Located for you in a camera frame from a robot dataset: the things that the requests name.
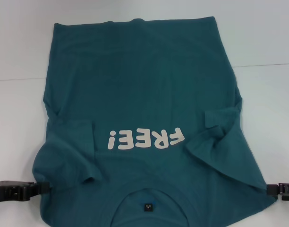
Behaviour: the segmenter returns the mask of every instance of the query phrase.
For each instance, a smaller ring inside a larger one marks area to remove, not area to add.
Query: white surface
[[[0,79],[45,77],[56,22],[209,16],[232,66],[289,63],[289,0],[0,0]]]
[[[34,180],[54,23],[207,16],[216,17],[233,66],[289,63],[289,0],[0,0],[0,181]],[[234,70],[244,99],[242,127],[265,180],[289,182],[289,65]],[[0,203],[0,227],[14,226],[46,226],[39,197]],[[234,226],[289,226],[289,202]]]

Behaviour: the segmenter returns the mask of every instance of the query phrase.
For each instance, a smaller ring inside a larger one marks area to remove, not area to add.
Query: clothing label
[[[151,203],[145,204],[144,209],[146,212],[153,212],[153,204],[151,204]]]

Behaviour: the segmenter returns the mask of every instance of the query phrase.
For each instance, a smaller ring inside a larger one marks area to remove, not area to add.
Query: black plastic clip
[[[282,196],[283,201],[289,201],[289,183],[268,184],[267,194],[272,196]]]
[[[0,202],[29,201],[31,197],[49,191],[49,182],[0,181]]]

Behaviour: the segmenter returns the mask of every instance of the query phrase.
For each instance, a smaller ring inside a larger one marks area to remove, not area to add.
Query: shirt sleeve
[[[210,170],[208,227],[222,227],[256,214],[276,199],[266,183],[240,127],[241,101],[233,107],[205,112],[206,129],[186,148]]]
[[[88,179],[100,180],[95,165],[94,139],[91,121],[48,122],[46,142],[33,165],[38,182],[49,182],[56,191],[77,186]]]

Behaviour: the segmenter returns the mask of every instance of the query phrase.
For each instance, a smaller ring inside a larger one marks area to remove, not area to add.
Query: teal t-shirt
[[[224,227],[275,202],[214,17],[55,24],[44,102],[52,227]]]

